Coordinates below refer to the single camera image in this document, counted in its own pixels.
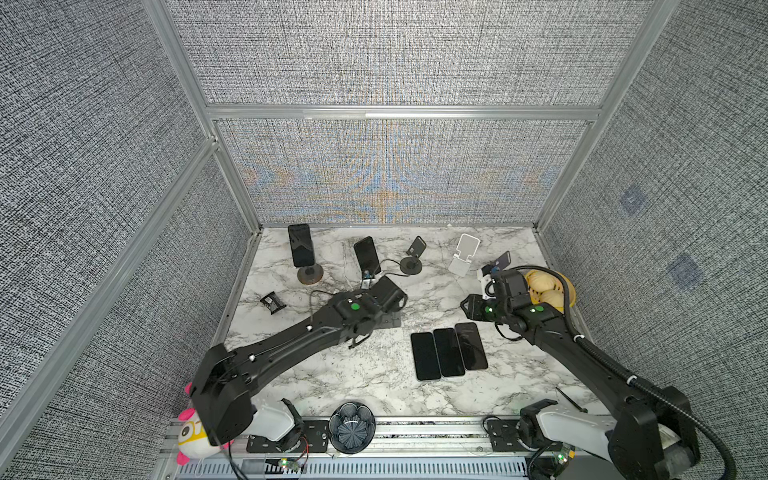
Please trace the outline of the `purple round phone stand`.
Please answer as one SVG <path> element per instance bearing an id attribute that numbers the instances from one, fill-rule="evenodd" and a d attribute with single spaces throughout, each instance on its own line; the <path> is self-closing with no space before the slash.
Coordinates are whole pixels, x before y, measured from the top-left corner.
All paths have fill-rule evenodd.
<path id="1" fill-rule="evenodd" d="M 497 259 L 493 261 L 491 264 L 491 271 L 503 271 L 507 267 L 509 267 L 511 264 L 511 252 L 505 251 L 502 255 L 500 255 Z"/>

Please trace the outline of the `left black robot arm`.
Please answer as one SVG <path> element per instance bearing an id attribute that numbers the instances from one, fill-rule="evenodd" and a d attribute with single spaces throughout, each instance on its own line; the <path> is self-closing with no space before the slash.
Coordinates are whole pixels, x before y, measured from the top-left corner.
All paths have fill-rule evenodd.
<path id="1" fill-rule="evenodd" d="M 382 278 L 369 289 L 331 295 L 305 320 L 265 340 L 233 350 L 211 347 L 190 386 L 209 443 L 222 446 L 243 434 L 256 412 L 251 398 L 275 378 L 325 349 L 346 342 L 355 348 L 407 301 L 399 286 Z"/>

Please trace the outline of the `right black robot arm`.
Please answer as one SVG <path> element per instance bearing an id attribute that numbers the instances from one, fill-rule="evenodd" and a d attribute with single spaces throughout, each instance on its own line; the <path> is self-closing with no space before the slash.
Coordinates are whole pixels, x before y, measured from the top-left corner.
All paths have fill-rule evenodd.
<path id="1" fill-rule="evenodd" d="M 580 333 L 570 307 L 536 303 L 525 278 L 530 266 L 490 276 L 492 293 L 468 295 L 460 304 L 473 321 L 506 325 L 521 339 L 548 353 L 577 377 L 611 417 L 542 400 L 521 409 L 518 438 L 537 455 L 553 444 L 570 445 L 613 464 L 625 479 L 675 479 L 701 460 L 704 436 L 722 458 L 722 478 L 737 476 L 725 442 L 691 410 L 674 387 L 660 388 L 625 368 Z"/>

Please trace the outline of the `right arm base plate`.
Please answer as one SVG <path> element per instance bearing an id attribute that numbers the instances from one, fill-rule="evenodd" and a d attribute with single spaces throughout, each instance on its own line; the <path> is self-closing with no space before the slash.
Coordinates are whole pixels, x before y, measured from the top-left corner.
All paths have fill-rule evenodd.
<path id="1" fill-rule="evenodd" d="M 523 452 L 526 448 L 520 443 L 517 431 L 517 419 L 503 419 L 488 416 L 482 422 L 493 452 Z"/>

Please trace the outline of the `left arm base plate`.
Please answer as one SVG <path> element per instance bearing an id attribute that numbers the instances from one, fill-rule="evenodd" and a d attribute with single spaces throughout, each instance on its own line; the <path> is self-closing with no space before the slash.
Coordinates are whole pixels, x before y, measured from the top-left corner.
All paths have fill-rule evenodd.
<path id="1" fill-rule="evenodd" d="M 273 442 L 265 437 L 248 437 L 246 452 L 251 454 L 268 453 L 298 456 L 300 453 L 326 453 L 330 443 L 329 421 L 304 420 L 301 431 L 291 432 L 286 440 Z"/>

